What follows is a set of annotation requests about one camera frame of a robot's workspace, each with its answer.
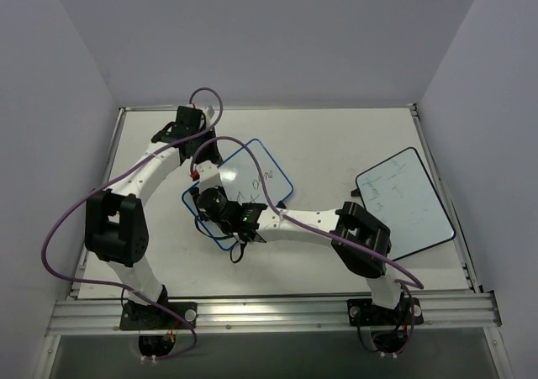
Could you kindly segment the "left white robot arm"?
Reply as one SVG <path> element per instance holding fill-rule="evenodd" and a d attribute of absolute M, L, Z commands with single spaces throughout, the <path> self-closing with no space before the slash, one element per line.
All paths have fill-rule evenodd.
<path fill-rule="evenodd" d="M 144 205 L 170 173 L 215 137 L 211 125 L 221 115 L 210 106 L 196 108 L 190 103 L 178 107 L 176 119 L 151 138 L 129 174 L 115 178 L 113 184 L 86 200 L 87 251 L 131 289 L 129 300 L 141 304 L 140 319 L 151 328 L 168 321 L 170 308 L 160 300 L 165 287 L 145 257 L 150 240 Z"/>

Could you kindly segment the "blue framed whiteboard with writing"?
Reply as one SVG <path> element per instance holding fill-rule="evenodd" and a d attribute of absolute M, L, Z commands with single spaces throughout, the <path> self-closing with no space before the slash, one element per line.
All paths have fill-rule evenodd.
<path fill-rule="evenodd" d="M 273 203 L 286 202 L 293 195 L 294 186 L 275 157 L 260 139 L 250 139 L 246 148 L 253 155 L 248 155 L 246 149 L 239 148 L 225 158 L 219 167 L 227 198 L 238 203 L 265 203 L 261 184 L 265 182 Z M 235 240 L 226 239 L 216 224 L 199 218 L 192 196 L 197 187 L 197 183 L 191 185 L 182 194 L 182 202 L 195 217 L 195 226 L 202 234 L 209 237 L 220 250 L 229 251 Z"/>

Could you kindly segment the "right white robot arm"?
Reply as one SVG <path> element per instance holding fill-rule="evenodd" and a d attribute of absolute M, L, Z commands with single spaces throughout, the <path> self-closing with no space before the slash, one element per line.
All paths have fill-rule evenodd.
<path fill-rule="evenodd" d="M 222 187 L 193 188 L 189 194 L 202 221 L 242 245 L 294 241 L 329 246 L 350 272 L 367 280 L 378 319 L 390 323 L 403 313 L 404 290 L 388 262 L 390 229 L 361 205 L 346 202 L 337 209 L 298 211 L 238 203 Z"/>

